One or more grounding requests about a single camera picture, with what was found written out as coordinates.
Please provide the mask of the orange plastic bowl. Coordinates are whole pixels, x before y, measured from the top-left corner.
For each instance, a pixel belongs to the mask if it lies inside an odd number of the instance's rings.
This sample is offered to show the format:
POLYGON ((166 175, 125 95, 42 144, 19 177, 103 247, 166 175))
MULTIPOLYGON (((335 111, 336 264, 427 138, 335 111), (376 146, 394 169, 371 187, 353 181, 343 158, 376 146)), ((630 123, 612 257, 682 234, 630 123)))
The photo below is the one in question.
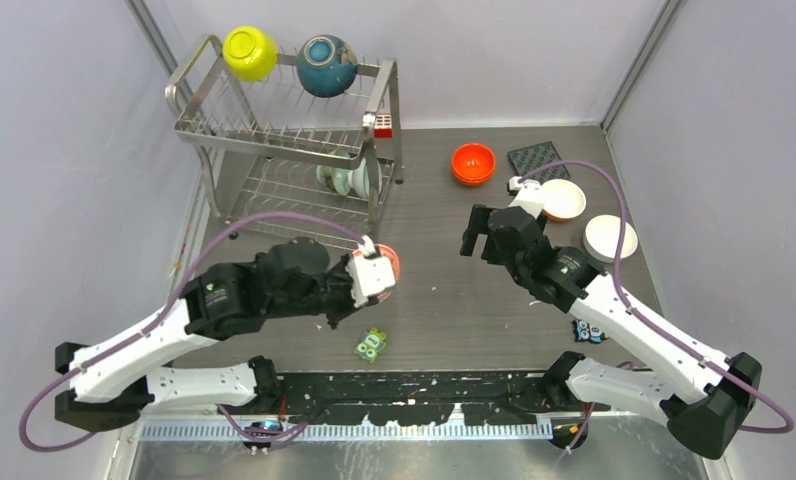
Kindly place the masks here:
POLYGON ((481 185, 487 183, 492 178, 492 176, 489 175, 489 176, 485 176, 485 177, 478 177, 478 178, 472 177, 472 178, 469 178, 469 177, 463 177, 463 176, 460 176, 460 175, 454 175, 454 178, 461 185, 468 186, 468 187, 478 187, 478 186, 481 186, 481 185))
POLYGON ((455 149, 451 158, 453 175, 478 178, 493 175, 496 157, 493 151, 481 143, 467 143, 455 149))

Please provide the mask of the orange bowl white inside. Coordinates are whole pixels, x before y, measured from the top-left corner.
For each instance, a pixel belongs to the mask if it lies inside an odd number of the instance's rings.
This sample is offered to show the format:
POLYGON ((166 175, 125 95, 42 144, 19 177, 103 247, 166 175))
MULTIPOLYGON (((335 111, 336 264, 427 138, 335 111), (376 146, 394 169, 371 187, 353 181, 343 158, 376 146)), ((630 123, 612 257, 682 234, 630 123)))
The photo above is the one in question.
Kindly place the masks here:
POLYGON ((586 209, 586 195, 574 182, 552 179, 539 190, 543 213, 552 221, 565 222, 580 216, 586 209))

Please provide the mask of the white bowl red pattern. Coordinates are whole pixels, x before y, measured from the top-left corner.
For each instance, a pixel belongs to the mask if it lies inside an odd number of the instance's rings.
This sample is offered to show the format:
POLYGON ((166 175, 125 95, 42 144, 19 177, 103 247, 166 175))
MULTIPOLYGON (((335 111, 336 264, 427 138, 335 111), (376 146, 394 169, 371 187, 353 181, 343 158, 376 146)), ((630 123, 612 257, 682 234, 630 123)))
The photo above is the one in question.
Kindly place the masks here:
POLYGON ((398 283, 401 274, 401 264, 397 252, 392 247, 385 244, 378 244, 377 248, 379 249, 379 252, 382 256, 389 259, 393 275, 395 278, 395 283, 398 283))

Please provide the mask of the metal two-tier dish rack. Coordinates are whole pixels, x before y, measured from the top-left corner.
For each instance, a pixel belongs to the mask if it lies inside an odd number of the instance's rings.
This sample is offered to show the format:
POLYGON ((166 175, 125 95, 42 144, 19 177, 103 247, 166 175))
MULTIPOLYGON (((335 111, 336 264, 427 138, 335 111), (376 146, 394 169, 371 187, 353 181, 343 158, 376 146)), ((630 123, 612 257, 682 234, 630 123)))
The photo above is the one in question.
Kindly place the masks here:
POLYGON ((374 235, 389 188, 403 180, 401 144, 380 153, 375 116, 399 103, 397 64, 361 64, 356 80, 333 98, 301 86, 294 51, 280 51, 262 81, 230 71, 221 39, 199 39, 170 75, 165 98, 174 129, 199 155, 212 214, 223 224, 262 214, 255 232, 308 236, 351 250, 351 232, 374 235), (344 197, 320 185, 319 165, 357 168, 367 160, 370 196, 344 197))

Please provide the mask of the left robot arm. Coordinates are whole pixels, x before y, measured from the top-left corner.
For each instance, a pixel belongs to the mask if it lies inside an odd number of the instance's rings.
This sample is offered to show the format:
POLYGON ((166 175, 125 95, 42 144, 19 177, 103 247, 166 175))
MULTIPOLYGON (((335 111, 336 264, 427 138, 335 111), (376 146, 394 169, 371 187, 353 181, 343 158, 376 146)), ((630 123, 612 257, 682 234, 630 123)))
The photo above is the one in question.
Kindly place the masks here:
POLYGON ((55 368, 77 375, 55 398, 57 421, 88 432, 122 428, 144 413, 221 404, 239 413, 276 410, 284 392, 263 356, 224 368, 176 369, 170 362, 266 320, 323 315, 330 326, 394 287, 389 259, 370 250, 329 263, 326 248, 299 237, 251 262, 218 263, 190 280, 174 303, 92 346, 65 342, 55 368))

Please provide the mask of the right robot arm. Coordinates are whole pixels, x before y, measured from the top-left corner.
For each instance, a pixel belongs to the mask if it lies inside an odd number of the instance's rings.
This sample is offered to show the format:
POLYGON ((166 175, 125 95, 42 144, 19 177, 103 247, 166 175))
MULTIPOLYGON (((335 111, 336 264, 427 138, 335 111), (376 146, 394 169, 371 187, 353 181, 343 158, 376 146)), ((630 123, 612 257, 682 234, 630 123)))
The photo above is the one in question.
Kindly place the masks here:
POLYGON ((636 359, 645 372, 604 365, 566 351, 546 373, 545 397, 558 410, 600 403, 627 410, 666 427, 688 450, 717 460, 754 408, 752 396, 688 354, 694 349, 717 368, 758 387, 760 362, 746 352, 728 356, 662 318, 625 290, 576 247, 554 247, 546 219, 520 206, 494 209, 476 204, 460 253, 471 256, 479 236, 482 260, 506 268, 534 299, 599 328, 636 359))

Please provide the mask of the plain white bowl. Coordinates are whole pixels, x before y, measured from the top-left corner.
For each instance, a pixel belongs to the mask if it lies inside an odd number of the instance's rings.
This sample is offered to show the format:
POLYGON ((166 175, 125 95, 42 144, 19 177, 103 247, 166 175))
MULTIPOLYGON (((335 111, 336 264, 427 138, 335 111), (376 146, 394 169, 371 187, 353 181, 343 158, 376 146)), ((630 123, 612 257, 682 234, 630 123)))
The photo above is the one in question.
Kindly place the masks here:
MULTIPOLYGON (((608 214, 593 217, 585 226, 583 245, 592 258, 604 263, 612 263, 621 231, 620 217, 608 214)), ((630 223, 625 223, 623 231, 621 260, 632 256, 639 247, 638 235, 630 223)))

